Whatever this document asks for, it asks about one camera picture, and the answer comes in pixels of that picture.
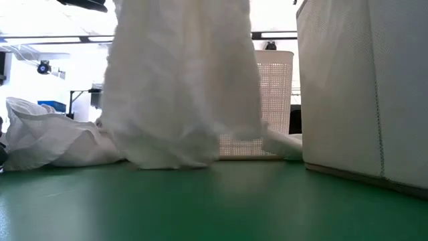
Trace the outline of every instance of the camera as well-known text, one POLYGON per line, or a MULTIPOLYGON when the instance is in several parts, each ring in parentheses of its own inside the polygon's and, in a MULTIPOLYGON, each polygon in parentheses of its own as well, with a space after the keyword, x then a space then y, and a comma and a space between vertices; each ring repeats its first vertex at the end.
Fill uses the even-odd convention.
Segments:
POLYGON ((52 67, 49 65, 49 60, 42 60, 37 67, 37 72, 39 74, 50 74, 52 67))

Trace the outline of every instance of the white fabric bin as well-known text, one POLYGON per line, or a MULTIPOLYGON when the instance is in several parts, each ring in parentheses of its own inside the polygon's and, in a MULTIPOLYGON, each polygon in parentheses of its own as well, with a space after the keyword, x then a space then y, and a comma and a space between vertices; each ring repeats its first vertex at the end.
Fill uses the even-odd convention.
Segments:
POLYGON ((427 16, 426 0, 302 4, 307 164, 428 188, 427 16))
MULTIPOLYGON (((267 128, 288 134, 294 54, 287 51, 255 51, 260 74, 261 111, 267 128)), ((220 138, 221 159, 278 159, 262 150, 262 139, 236 141, 220 138)))

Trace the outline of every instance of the perforated basket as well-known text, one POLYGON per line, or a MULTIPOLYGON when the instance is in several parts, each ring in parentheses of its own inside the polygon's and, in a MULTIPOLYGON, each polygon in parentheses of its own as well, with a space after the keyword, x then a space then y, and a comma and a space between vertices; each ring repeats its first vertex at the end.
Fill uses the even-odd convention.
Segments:
MULTIPOLYGON (((287 51, 255 52, 260 73, 261 111, 269 129, 288 134, 292 95, 293 56, 287 51)), ((277 159, 261 149, 263 140, 236 141, 220 138, 221 159, 277 159)))

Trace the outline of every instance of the blue container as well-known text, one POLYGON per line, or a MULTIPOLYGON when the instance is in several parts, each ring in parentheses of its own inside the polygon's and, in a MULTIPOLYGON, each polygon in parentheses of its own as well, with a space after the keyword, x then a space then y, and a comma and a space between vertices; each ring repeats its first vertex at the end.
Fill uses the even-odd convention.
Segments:
POLYGON ((53 100, 39 100, 37 101, 38 104, 42 105, 48 105, 52 106, 57 112, 65 112, 66 111, 66 105, 53 101, 53 100))

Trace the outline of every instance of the green mat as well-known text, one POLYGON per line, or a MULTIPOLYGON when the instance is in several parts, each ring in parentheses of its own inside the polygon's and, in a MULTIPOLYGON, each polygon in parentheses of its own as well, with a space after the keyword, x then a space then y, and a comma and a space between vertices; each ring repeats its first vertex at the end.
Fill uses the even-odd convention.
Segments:
POLYGON ((284 162, 0 175, 0 240, 428 240, 428 202, 284 162))

